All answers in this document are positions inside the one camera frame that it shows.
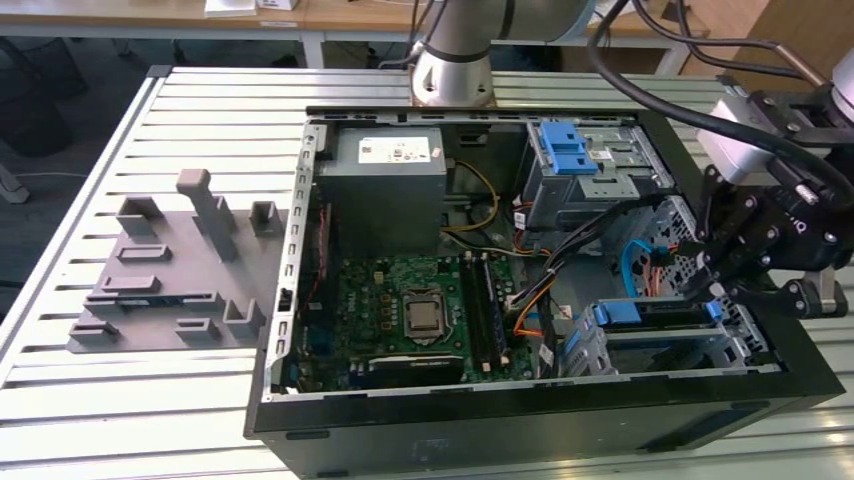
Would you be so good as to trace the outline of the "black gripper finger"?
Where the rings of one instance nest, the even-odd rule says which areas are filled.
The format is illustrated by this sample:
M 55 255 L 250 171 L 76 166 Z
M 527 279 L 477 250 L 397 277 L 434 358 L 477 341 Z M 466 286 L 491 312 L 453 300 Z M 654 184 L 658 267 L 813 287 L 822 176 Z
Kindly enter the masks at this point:
M 832 316 L 832 273 L 808 272 L 781 287 L 761 289 L 746 280 L 726 282 L 718 272 L 710 277 L 709 293 L 746 307 L 755 315 L 766 312 L 779 317 L 806 320 Z
M 763 187 L 731 184 L 717 167 L 705 168 L 697 241 L 687 248 L 697 267 L 683 283 L 685 296 L 722 296 L 761 273 L 763 193 Z

